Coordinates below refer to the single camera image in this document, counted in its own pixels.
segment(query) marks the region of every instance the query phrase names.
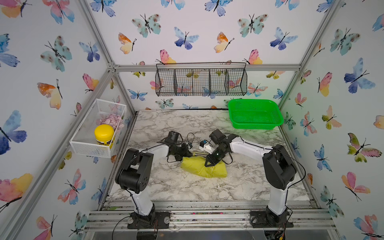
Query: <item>white wire basket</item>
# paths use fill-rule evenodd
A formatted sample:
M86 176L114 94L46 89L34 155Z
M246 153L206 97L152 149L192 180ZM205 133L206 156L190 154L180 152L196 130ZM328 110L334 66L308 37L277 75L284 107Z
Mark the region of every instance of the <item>white wire basket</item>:
M74 152L87 156L110 158L111 153L116 147L120 131L115 130L112 137L113 142L111 143L111 148L110 146L98 144L94 131L108 115L116 114L124 117L126 110L127 106L124 104L96 99L70 140Z

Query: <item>marble tabletop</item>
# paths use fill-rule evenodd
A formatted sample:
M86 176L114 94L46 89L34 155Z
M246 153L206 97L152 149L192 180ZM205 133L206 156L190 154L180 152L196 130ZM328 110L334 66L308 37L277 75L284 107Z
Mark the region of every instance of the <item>marble tabletop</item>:
M198 151L201 140L210 140L212 131L234 133L243 139L263 145L281 144L287 148L278 127L273 130L235 129L228 110L142 110L138 113L128 148L143 149L156 145L169 131L179 132L186 141L187 134L195 134L193 148ZM261 160L240 154L232 154L233 163L226 165L226 178L204 178L180 168L180 162L167 163L161 158L152 163L147 186L151 200L269 200L270 184L265 177ZM229 156L224 158L231 162ZM129 194L113 184L106 200L129 200ZM288 200L309 200L302 183L291 187Z

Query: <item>hanging wire basket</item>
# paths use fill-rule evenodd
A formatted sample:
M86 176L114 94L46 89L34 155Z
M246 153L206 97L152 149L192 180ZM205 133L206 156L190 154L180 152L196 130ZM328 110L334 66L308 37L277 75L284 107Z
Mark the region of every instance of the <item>hanging wire basket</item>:
M244 96L246 63L156 64L157 96Z

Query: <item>yellow cloth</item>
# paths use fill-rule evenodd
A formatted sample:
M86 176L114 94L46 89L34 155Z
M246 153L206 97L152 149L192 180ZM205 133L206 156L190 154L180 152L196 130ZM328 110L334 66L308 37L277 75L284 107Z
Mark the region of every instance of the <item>yellow cloth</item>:
M225 168L225 164L222 161L213 167L205 167L204 164L204 157L183 157L183 161L181 162L180 167L187 172L201 177L227 177L227 169Z

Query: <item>green plastic basket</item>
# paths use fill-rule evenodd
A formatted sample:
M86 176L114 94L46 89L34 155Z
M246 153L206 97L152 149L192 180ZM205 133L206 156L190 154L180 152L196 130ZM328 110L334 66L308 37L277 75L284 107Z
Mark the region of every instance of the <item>green plastic basket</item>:
M237 129L273 129L284 122L279 107L266 99L233 99L228 103L229 118Z

